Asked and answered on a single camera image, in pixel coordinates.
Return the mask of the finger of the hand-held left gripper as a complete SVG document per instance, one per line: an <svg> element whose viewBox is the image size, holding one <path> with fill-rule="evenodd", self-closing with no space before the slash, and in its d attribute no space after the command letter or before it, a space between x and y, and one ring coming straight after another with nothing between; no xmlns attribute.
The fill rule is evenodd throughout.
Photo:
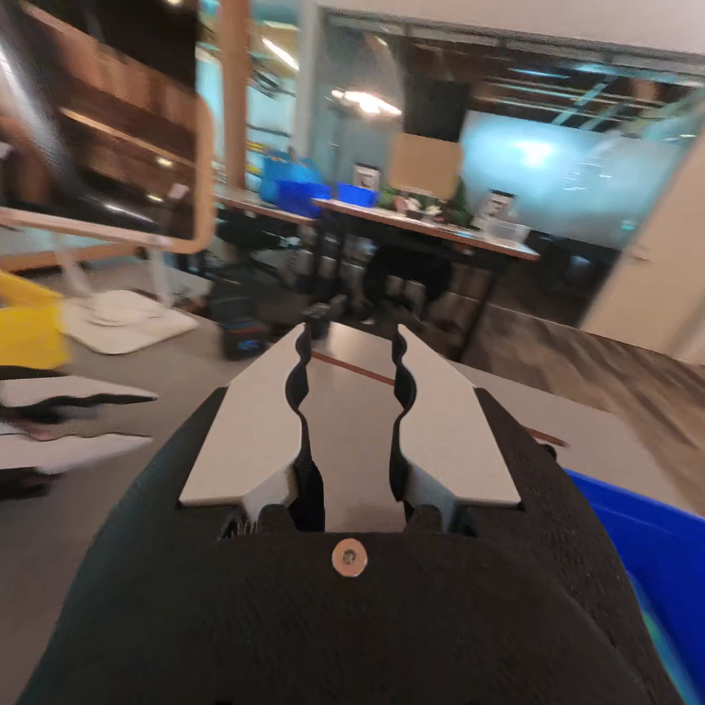
<svg viewBox="0 0 705 705"><path fill-rule="evenodd" d="M149 436L119 433L36 439L2 424L1 471L34 470L40 474L62 474L136 451L151 442Z"/></svg>
<svg viewBox="0 0 705 705"><path fill-rule="evenodd" d="M57 422L73 410L156 401L157 393L75 375L25 377L1 381L1 414Z"/></svg>

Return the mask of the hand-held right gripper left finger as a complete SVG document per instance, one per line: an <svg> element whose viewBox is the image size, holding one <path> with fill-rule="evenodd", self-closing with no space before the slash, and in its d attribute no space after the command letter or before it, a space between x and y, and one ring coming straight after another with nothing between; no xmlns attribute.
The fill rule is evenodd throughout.
<svg viewBox="0 0 705 705"><path fill-rule="evenodd" d="M323 480L300 409L311 342L308 325L298 324L229 383L180 506L234 507L255 521L280 505L300 531L325 530Z"/></svg>

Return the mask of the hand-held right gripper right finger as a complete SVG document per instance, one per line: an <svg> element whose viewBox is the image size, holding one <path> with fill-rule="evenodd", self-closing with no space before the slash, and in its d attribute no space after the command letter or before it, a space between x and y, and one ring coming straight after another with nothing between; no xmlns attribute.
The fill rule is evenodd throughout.
<svg viewBox="0 0 705 705"><path fill-rule="evenodd" d="M392 340L390 488L410 518L439 510L443 530L463 530L470 508L517 510L522 499L478 398L478 388L406 325Z"/></svg>

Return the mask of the yellow bin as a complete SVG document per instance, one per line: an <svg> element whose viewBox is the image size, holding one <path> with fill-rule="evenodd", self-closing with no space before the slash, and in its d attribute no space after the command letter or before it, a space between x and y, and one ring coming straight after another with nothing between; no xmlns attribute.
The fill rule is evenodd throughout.
<svg viewBox="0 0 705 705"><path fill-rule="evenodd" d="M1 272L1 366L57 369L71 360L63 302L59 293Z"/></svg>

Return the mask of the blue bin with tag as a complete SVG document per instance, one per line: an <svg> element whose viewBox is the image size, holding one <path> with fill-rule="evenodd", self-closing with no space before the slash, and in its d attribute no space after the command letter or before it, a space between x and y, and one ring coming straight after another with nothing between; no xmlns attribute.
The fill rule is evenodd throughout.
<svg viewBox="0 0 705 705"><path fill-rule="evenodd" d="M704 519L568 471L617 549L657 655L686 704L704 703Z"/></svg>

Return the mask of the black device with screen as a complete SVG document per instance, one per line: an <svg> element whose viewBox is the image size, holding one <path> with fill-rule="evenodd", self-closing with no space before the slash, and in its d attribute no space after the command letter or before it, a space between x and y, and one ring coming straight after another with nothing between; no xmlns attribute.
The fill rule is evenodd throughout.
<svg viewBox="0 0 705 705"><path fill-rule="evenodd" d="M222 355L233 362L266 352L271 335L268 325L252 318L220 323L219 333Z"/></svg>

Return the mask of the black case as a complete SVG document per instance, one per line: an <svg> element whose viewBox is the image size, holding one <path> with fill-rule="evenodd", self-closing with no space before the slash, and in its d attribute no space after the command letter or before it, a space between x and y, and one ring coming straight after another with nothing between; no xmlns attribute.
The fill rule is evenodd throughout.
<svg viewBox="0 0 705 705"><path fill-rule="evenodd" d="M338 322L349 308L349 297L339 294L327 302L317 302L303 311L303 322L310 332L312 340L321 340L329 332L330 325Z"/></svg>

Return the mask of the clear plastic container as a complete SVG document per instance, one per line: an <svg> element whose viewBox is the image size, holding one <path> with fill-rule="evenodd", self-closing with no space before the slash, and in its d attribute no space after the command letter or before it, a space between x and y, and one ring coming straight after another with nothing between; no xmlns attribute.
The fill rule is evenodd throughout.
<svg viewBox="0 0 705 705"><path fill-rule="evenodd" d="M483 232L489 239L502 242L513 242L522 245L526 241L531 228L527 225L504 221L497 218L486 218Z"/></svg>

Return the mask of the long wooden desk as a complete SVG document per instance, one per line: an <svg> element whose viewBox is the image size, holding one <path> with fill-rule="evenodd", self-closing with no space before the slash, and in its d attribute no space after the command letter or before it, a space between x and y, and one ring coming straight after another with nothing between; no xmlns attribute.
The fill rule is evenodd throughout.
<svg viewBox="0 0 705 705"><path fill-rule="evenodd" d="M338 199L313 199L313 205L320 207L321 213L318 218L305 218L278 209L244 189L217 185L214 191L216 201L230 210L253 212L314 230L307 292L316 302L326 301L342 291L342 261L349 235L486 271L487 282L460 331L458 344L449 354L454 362L461 362L472 347L491 295L511 263L516 260L537 262L541 257L522 242L491 238L476 228L414 219L389 209L351 205Z"/></svg>

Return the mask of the small blue bin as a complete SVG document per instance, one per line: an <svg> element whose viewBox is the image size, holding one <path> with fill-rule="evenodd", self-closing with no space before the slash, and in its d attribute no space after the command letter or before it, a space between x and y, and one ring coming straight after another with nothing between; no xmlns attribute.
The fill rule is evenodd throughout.
<svg viewBox="0 0 705 705"><path fill-rule="evenodd" d="M379 198L379 191L359 187L347 182L337 182L336 200L350 206L373 208Z"/></svg>
<svg viewBox="0 0 705 705"><path fill-rule="evenodd" d="M317 182L280 180L277 185L277 207L287 213L312 220L320 217L321 207L316 199L330 199L331 188Z"/></svg>

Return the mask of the blue caddy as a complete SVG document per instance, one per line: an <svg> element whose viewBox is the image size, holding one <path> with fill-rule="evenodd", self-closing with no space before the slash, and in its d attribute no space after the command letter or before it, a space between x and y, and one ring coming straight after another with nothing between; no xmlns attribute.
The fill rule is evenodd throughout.
<svg viewBox="0 0 705 705"><path fill-rule="evenodd" d="M277 205L281 181L323 183L322 175L311 159L292 157L286 152L265 152L260 171L260 199Z"/></svg>

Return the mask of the wood-framed mirror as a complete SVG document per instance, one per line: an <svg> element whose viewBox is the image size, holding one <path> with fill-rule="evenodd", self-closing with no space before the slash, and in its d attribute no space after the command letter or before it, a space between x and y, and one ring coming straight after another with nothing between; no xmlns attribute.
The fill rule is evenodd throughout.
<svg viewBox="0 0 705 705"><path fill-rule="evenodd" d="M214 237L204 1L1 2L1 226L175 254Z"/></svg>

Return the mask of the wooden post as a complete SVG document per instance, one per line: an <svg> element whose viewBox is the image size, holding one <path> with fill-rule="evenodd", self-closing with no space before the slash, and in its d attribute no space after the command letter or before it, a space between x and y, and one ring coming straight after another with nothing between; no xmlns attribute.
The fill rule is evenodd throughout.
<svg viewBox="0 0 705 705"><path fill-rule="evenodd" d="M247 87L250 82L250 3L221 1L218 47L224 100L225 175L228 186L245 188Z"/></svg>

